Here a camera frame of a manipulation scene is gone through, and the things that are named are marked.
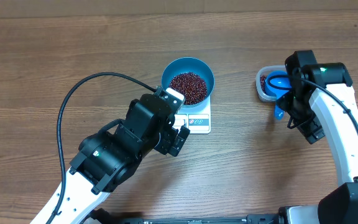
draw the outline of wall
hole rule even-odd
[[[0,18],[358,9],[357,0],[0,0]]]

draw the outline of blue spoon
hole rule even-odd
[[[266,94],[268,94],[269,96],[276,96],[276,99],[279,99],[280,97],[282,97],[284,94],[286,94],[288,92],[288,90],[279,90],[276,88],[273,88],[272,86],[270,86],[267,83],[267,80],[275,75],[286,75],[287,73],[284,71],[274,71],[272,72],[267,78],[266,78],[266,82],[265,82],[265,91]],[[288,78],[274,78],[272,80],[272,84],[276,85],[276,86],[280,86],[280,87],[286,87],[286,88],[291,88],[291,84]],[[274,109],[274,116],[277,119],[282,119],[284,117],[284,111],[281,110],[277,105]]]

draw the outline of teal bowl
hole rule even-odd
[[[215,77],[212,70],[202,60],[193,57],[178,58],[171,62],[162,73],[161,86],[164,90],[169,87],[169,83],[173,77],[186,72],[193,72],[199,75],[206,82],[207,99],[215,86]],[[194,105],[183,105],[182,107],[191,108],[202,104],[205,99]]]

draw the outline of scale platform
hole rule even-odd
[[[182,125],[190,130],[190,134],[209,134],[211,132],[211,97],[194,107],[182,106],[175,115],[173,127],[180,129]]]

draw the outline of wooden table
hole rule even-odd
[[[304,49],[347,66],[358,105],[358,11],[0,20],[0,223],[29,223],[57,188],[57,113],[78,80],[111,71],[155,86],[185,56],[214,72],[211,134],[191,135],[176,158],[151,152],[101,206],[168,218],[318,203],[337,187],[327,141],[309,145],[286,128],[288,116],[275,121],[254,80]],[[66,166],[85,137],[144,93],[120,78],[80,87],[63,119]]]

